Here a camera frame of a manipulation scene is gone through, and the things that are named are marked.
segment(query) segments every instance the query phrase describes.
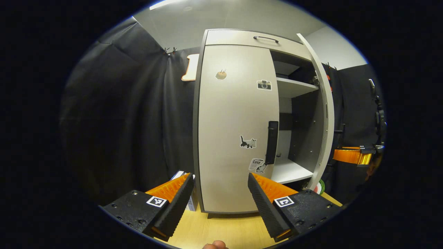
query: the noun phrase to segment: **cabinet drawer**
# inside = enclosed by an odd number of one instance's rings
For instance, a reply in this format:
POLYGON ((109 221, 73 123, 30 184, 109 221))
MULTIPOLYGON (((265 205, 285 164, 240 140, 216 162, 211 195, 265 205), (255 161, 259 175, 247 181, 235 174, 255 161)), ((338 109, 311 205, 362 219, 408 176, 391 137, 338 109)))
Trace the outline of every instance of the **cabinet drawer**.
POLYGON ((265 47, 298 58, 311 61, 311 54, 305 45, 281 38, 275 35, 267 35, 259 32, 243 30, 208 30, 206 45, 246 45, 265 47))

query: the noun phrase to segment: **cabinet door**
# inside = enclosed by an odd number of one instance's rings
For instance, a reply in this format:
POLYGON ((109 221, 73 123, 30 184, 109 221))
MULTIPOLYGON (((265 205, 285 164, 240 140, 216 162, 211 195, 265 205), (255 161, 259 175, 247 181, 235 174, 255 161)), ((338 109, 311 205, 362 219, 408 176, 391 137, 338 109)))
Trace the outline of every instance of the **cabinet door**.
POLYGON ((200 79, 198 152, 204 211, 256 211, 248 174, 271 178, 273 164, 260 162, 265 160, 269 121, 279 120, 271 53, 261 47, 206 46, 200 79))

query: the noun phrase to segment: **white wall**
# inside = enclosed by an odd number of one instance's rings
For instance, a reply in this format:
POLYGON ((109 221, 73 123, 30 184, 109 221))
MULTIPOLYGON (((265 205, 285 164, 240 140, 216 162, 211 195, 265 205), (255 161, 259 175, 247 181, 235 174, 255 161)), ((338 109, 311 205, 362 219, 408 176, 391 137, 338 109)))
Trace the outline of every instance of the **white wall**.
POLYGON ((329 26, 311 33, 305 39, 322 63, 329 62, 337 70, 368 64, 353 44, 329 26))

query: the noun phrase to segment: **drawer handle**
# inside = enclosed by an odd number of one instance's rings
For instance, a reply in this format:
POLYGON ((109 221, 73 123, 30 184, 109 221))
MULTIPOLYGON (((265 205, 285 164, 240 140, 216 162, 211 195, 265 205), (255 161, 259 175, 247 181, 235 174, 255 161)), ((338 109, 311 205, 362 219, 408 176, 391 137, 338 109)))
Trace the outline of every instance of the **drawer handle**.
POLYGON ((276 40, 276 39, 272 39, 272 38, 269 38, 269 37, 264 37, 264 36, 254 36, 254 39, 255 40, 257 40, 257 38, 266 38, 266 39, 269 39, 269 40, 274 40, 276 43, 278 43, 278 41, 276 40))

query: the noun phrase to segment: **sticker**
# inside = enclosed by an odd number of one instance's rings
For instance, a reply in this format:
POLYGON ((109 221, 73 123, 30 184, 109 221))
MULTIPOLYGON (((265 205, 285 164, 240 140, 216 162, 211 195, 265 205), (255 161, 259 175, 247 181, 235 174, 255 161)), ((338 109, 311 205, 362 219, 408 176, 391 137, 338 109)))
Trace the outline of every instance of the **sticker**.
POLYGON ((246 149, 253 149, 257 147, 257 139, 251 138, 250 140, 244 140, 243 136, 240 135, 240 147, 246 148, 246 149))
POLYGON ((156 207, 162 207, 163 204, 166 203, 166 199, 152 196, 146 203, 149 205, 156 206, 156 207))
POLYGON ((249 170, 255 170, 257 166, 262 165, 264 163, 264 159, 254 158, 249 165, 249 170))
POLYGON ((264 173, 264 169, 266 169, 267 165, 266 164, 262 164, 260 166, 257 167, 257 169, 255 170, 256 173, 264 173))
POLYGON ((257 89, 272 91, 271 82, 267 80, 258 80, 257 89))
POLYGON ((226 69, 223 71, 223 69, 218 72, 215 77, 217 78, 217 80, 224 80, 226 78, 226 69))
POLYGON ((277 198, 274 199, 274 201, 277 203, 279 207, 284 207, 294 204, 294 201, 292 201, 291 198, 289 198, 289 196, 277 198))

